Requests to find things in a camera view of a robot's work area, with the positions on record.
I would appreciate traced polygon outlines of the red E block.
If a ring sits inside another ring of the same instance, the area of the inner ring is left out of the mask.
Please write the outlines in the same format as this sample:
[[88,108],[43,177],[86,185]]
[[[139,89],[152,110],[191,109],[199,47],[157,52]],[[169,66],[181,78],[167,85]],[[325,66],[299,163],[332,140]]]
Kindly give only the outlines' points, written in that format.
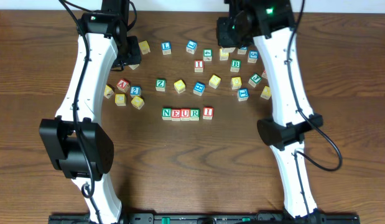
[[181,121],[180,109],[172,109],[171,110],[171,120],[172,121]]

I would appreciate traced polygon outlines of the red U block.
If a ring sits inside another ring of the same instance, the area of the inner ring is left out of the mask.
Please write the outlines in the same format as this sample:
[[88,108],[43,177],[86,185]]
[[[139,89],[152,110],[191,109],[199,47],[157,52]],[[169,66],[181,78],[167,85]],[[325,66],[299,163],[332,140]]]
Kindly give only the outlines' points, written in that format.
[[191,115],[190,115],[190,109],[189,108],[183,108],[180,110],[180,120],[181,121],[190,121]]

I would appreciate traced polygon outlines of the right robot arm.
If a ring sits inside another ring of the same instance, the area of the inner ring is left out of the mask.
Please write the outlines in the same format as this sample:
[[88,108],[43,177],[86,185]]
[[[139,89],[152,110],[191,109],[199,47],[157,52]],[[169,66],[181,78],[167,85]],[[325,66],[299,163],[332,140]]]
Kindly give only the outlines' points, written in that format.
[[305,94],[296,50],[300,20],[290,1],[225,0],[229,14],[217,20],[221,47],[255,45],[267,73],[272,116],[257,130],[274,153],[284,189],[284,209],[292,220],[308,220],[317,204],[311,194],[304,156],[306,132],[323,124]]

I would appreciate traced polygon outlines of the blue P block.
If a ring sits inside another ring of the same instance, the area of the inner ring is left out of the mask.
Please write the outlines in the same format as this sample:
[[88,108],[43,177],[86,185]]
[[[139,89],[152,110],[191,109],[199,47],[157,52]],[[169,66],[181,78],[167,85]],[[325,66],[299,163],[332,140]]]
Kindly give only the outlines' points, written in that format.
[[222,48],[223,53],[232,53],[232,52],[234,52],[234,50],[235,50],[235,47],[227,47],[227,48],[223,47]]

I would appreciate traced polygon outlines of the green R block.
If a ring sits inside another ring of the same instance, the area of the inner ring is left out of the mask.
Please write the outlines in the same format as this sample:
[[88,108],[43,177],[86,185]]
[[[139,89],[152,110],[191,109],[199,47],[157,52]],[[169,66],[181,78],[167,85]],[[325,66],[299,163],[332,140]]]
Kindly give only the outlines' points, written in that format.
[[190,110],[190,121],[199,121],[200,120],[200,110],[191,109]]

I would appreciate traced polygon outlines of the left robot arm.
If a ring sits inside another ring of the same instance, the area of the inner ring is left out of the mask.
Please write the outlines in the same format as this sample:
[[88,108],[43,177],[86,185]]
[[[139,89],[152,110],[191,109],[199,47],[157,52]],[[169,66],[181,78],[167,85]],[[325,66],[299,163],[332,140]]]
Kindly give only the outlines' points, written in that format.
[[80,190],[89,212],[51,215],[49,223],[128,223],[109,174],[114,144],[101,127],[101,112],[110,71],[122,72],[141,62],[131,1],[103,1],[101,9],[85,10],[77,26],[78,54],[67,93],[53,119],[40,122],[39,134],[53,168]]

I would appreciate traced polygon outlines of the red 1 block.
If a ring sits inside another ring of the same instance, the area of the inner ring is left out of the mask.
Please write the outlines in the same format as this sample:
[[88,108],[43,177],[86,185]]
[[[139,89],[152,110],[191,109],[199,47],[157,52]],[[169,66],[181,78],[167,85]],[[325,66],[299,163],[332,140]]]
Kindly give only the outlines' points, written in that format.
[[213,119],[214,109],[212,107],[203,108],[203,119]]

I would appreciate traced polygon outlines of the green N block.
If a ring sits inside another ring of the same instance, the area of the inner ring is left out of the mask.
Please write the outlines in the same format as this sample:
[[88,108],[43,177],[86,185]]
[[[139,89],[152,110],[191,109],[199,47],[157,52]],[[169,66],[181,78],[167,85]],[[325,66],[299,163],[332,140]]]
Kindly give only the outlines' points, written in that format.
[[171,108],[162,108],[162,119],[163,120],[171,120],[171,113],[172,109]]

